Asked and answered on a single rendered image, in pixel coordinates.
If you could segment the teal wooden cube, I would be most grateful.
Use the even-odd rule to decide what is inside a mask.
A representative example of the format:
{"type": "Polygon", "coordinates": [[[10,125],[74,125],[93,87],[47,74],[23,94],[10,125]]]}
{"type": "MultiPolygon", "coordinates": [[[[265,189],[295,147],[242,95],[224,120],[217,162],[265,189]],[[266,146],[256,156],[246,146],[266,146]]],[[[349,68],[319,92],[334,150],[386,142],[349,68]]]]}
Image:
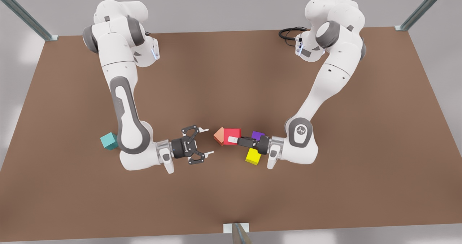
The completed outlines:
{"type": "Polygon", "coordinates": [[[113,150],[118,147],[117,135],[112,132],[100,137],[100,141],[107,150],[113,150]]]}

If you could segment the silver frame post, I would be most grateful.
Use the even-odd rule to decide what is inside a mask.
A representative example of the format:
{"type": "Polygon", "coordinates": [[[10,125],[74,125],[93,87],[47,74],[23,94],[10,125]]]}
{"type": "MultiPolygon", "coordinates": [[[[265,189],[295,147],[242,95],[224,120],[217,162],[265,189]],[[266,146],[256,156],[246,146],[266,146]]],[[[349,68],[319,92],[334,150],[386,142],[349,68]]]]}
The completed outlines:
{"type": "Polygon", "coordinates": [[[16,16],[18,16],[28,27],[30,27],[44,41],[57,41],[58,35],[51,35],[29,12],[27,12],[16,0],[0,0],[16,16]]]}
{"type": "Polygon", "coordinates": [[[401,24],[394,26],[396,31],[408,31],[438,0],[423,0],[416,10],[401,24]]]}
{"type": "Polygon", "coordinates": [[[249,223],[223,224],[223,233],[232,234],[232,244],[253,244],[249,232],[249,223]]]}

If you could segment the red wooden cube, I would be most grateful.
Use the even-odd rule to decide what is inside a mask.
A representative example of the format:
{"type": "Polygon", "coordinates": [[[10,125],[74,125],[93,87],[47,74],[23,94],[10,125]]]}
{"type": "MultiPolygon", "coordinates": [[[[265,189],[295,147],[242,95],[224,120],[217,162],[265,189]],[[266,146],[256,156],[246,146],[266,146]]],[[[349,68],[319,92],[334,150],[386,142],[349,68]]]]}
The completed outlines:
{"type": "Polygon", "coordinates": [[[240,128],[224,129],[224,145],[237,145],[237,139],[241,137],[240,128]]]}

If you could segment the yellow wooden cube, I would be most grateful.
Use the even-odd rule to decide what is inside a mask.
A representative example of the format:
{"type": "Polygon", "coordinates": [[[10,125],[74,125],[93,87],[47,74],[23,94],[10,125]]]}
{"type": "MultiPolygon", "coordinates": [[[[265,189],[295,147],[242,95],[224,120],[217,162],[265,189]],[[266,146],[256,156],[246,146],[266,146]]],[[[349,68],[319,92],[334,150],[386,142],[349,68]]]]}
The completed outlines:
{"type": "Polygon", "coordinates": [[[261,154],[256,149],[250,148],[245,160],[253,165],[258,165],[260,158],[261,154]]]}

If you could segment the orange wooden cube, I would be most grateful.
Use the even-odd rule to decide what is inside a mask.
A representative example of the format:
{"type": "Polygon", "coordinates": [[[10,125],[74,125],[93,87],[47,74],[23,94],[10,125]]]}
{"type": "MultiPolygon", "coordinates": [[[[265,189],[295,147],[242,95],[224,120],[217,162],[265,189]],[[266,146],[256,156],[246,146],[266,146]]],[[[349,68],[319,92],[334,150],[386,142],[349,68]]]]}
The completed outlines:
{"type": "Polygon", "coordinates": [[[214,139],[216,140],[216,142],[218,142],[218,144],[220,144],[221,146],[224,145],[224,127],[221,127],[220,129],[218,129],[218,131],[215,132],[215,134],[213,135],[214,139]]]}

